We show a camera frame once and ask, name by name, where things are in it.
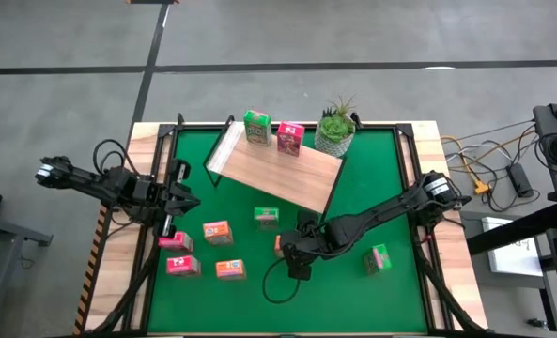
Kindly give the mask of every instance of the power adapter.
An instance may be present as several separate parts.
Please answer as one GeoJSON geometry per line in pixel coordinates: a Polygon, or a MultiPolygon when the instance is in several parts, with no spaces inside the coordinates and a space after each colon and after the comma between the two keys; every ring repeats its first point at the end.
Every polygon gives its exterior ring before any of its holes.
{"type": "Polygon", "coordinates": [[[512,164],[505,167],[505,170],[512,181],[512,186],[514,186],[518,197],[527,198],[534,196],[533,187],[531,187],[531,182],[529,182],[529,178],[526,177],[524,169],[522,169],[522,164],[512,164]]]}

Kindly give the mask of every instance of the white pot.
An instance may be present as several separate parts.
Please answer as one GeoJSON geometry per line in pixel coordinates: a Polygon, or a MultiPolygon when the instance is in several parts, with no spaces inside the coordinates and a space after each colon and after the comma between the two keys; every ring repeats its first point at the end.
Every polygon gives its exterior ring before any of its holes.
{"type": "Polygon", "coordinates": [[[321,133],[319,122],[318,122],[316,127],[316,139],[315,139],[316,150],[335,157],[341,157],[345,155],[345,153],[349,149],[349,146],[351,146],[351,141],[353,141],[354,133],[355,133],[355,126],[353,126],[353,133],[351,135],[342,139],[341,142],[335,143],[321,133]]]}

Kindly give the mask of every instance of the green box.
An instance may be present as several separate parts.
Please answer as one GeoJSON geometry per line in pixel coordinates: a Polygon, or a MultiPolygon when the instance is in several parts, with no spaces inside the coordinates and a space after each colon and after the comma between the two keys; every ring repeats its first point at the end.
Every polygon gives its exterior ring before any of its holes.
{"type": "Polygon", "coordinates": [[[391,269],[391,258],[384,244],[371,247],[364,254],[364,265],[369,275],[373,275],[381,270],[391,269]]]}
{"type": "Polygon", "coordinates": [[[248,110],[244,114],[244,130],[247,141],[262,146],[271,143],[271,119],[269,115],[248,110]]]}
{"type": "Polygon", "coordinates": [[[261,230],[278,228],[278,207],[256,207],[254,218],[261,230]]]}

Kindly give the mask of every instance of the pink box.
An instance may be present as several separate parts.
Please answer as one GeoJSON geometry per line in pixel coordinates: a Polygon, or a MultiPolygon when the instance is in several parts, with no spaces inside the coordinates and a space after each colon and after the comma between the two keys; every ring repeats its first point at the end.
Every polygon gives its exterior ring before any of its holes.
{"type": "Polygon", "coordinates": [[[276,138],[278,139],[278,151],[298,157],[304,133],[304,126],[294,123],[280,122],[280,128],[278,128],[278,131],[276,132],[276,138]]]}
{"type": "Polygon", "coordinates": [[[191,255],[167,258],[165,271],[169,275],[191,276],[201,274],[201,262],[191,255]]]}
{"type": "Polygon", "coordinates": [[[194,240],[187,233],[177,231],[173,238],[159,238],[159,247],[191,254],[194,250],[194,240]]]}

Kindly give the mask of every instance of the green tabletop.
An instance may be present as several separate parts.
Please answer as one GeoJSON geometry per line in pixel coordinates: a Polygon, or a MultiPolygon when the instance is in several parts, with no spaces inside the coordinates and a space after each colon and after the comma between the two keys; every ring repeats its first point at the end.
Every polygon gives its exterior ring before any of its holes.
{"type": "MultiPolygon", "coordinates": [[[[300,207],[244,186],[226,177],[214,188],[202,168],[219,131],[183,131],[177,156],[196,169],[185,184],[201,205],[183,218],[178,230],[194,239],[194,256],[202,275],[175,277],[165,273],[162,250],[155,282],[148,331],[156,332],[426,332],[423,304],[405,216],[368,233],[350,252],[335,259],[318,259],[309,282],[286,304],[267,302],[261,280],[277,258],[275,236],[293,228],[300,207]],[[255,207],[280,208],[280,229],[261,231],[254,221],[255,207]],[[234,245],[211,246],[203,239],[202,224],[227,220],[234,245]],[[367,276],[363,253],[386,244],[393,267],[367,276]],[[215,262],[243,259],[247,279],[223,281],[215,275],[215,262]]],[[[313,147],[314,131],[307,131],[306,146],[313,147]]],[[[402,192],[400,168],[391,130],[361,130],[353,138],[343,173],[328,210],[328,217],[357,213],[402,192]]],[[[287,297],[296,281],[286,276],[286,264],[271,274],[268,290],[275,299],[287,297]]]]}

